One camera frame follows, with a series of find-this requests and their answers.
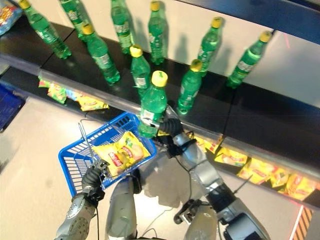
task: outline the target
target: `yellow bottle cap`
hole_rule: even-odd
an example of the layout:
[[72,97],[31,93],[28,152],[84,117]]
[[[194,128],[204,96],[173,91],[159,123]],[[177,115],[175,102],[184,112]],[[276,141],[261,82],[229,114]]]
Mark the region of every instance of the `yellow bottle cap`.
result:
[[168,75],[164,71],[154,71],[151,82],[156,87],[164,87],[167,84]]
[[19,1],[19,6],[22,9],[28,9],[28,8],[30,8],[31,5],[27,0],[20,0]]
[[270,38],[272,36],[272,33],[270,31],[264,31],[261,35],[260,35],[260,41],[267,43],[269,42]]
[[199,59],[192,60],[191,65],[190,65],[191,71],[200,72],[201,68],[202,68],[202,61],[201,60],[199,60]]
[[152,1],[150,4],[152,11],[159,11],[160,9],[160,2],[159,1]]
[[211,26],[213,28],[218,29],[220,28],[221,24],[222,24],[222,17],[217,16],[212,19]]
[[130,47],[130,53],[131,53],[131,56],[134,58],[138,58],[143,54],[142,49],[138,44],[134,44]]
[[93,34],[95,32],[95,30],[94,30],[94,28],[92,27],[91,24],[87,23],[87,24],[82,26],[82,32],[85,35],[90,35],[90,34]]

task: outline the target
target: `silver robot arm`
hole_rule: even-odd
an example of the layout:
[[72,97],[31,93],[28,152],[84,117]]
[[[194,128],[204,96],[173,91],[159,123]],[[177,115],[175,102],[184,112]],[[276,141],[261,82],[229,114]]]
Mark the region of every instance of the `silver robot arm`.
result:
[[202,186],[204,196],[215,210],[217,218],[227,225],[226,240],[270,240],[266,229],[228,188],[206,154],[184,133],[177,114],[170,106],[166,109],[167,120],[163,123],[143,118],[142,122],[172,136],[181,153],[181,163],[189,169],[193,179]]
[[82,178],[82,192],[72,198],[63,224],[54,240],[85,240],[89,234],[90,221],[95,215],[98,202],[104,198],[101,182],[107,170],[104,160],[95,162]]

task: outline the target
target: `caution stripe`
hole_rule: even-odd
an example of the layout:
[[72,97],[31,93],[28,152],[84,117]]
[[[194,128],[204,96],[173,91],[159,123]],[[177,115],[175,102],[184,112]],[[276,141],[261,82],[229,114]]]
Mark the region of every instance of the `caution stripe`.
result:
[[304,240],[312,219],[313,211],[309,208],[301,206],[290,240]]

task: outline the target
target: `soda bottle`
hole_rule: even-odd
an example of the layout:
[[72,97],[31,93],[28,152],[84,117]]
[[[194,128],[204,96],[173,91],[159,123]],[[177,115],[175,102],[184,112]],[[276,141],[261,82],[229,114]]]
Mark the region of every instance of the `soda bottle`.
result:
[[151,61],[156,65],[164,62],[164,30],[165,20],[160,14],[160,2],[151,2],[151,16],[148,23]]
[[194,104],[202,82],[201,69],[202,62],[199,59],[194,59],[190,69],[183,76],[178,99],[178,112],[181,114],[186,114]]
[[150,86],[150,65],[143,56],[141,47],[137,44],[130,47],[132,56],[131,73],[138,88],[140,99],[144,96]]
[[226,81],[228,87],[235,89],[242,83],[254,65],[261,59],[271,36],[272,33],[270,31],[264,31],[259,40],[244,52],[232,74]]
[[211,28],[202,39],[201,47],[197,57],[199,60],[202,61],[202,69],[201,69],[202,77],[204,77],[207,74],[210,60],[214,55],[215,50],[219,46],[219,43],[221,40],[221,31],[220,31],[221,23],[222,23],[221,17],[218,16],[213,18],[211,23]]
[[[163,71],[154,71],[152,74],[152,84],[141,100],[140,118],[148,118],[159,121],[167,107],[167,96],[165,86],[168,75]],[[139,134],[146,138],[156,136],[157,129],[142,123],[138,127]]]
[[78,38],[85,42],[86,38],[82,32],[82,26],[91,23],[83,3],[81,0],[60,0],[60,4],[73,24]]
[[114,24],[115,32],[119,38],[122,52],[130,53],[131,34],[129,28],[129,16],[126,9],[119,0],[111,0],[111,18]]
[[107,44],[95,33],[91,24],[84,25],[82,32],[85,34],[88,51],[100,68],[104,79],[110,85],[119,81],[120,74],[109,55]]
[[59,37],[54,26],[44,16],[38,13],[27,0],[20,0],[19,5],[28,18],[31,27],[52,48],[58,58],[66,59],[71,56],[71,51],[67,45]]

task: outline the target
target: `plastic basket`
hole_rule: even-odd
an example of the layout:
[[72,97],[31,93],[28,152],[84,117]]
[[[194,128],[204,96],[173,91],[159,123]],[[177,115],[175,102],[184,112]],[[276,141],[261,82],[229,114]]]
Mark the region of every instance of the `plastic basket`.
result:
[[[150,153],[149,157],[146,157],[145,159],[127,168],[122,174],[119,174],[118,176],[115,176],[113,178],[106,177],[102,182],[105,188],[123,178],[126,174],[132,172],[134,169],[146,163],[156,155],[157,150],[154,143],[150,139],[139,136],[138,125],[139,120],[136,115],[124,112],[99,129],[87,135],[88,142],[91,145],[98,146],[102,144],[114,143],[121,138],[123,132],[131,131],[142,142],[142,144]],[[93,152],[93,154],[97,159],[100,159],[95,152]],[[63,148],[59,152],[58,157],[70,193],[72,196],[74,196],[82,191],[82,177],[92,164],[92,158],[88,145],[86,141],[81,138],[80,140]]]

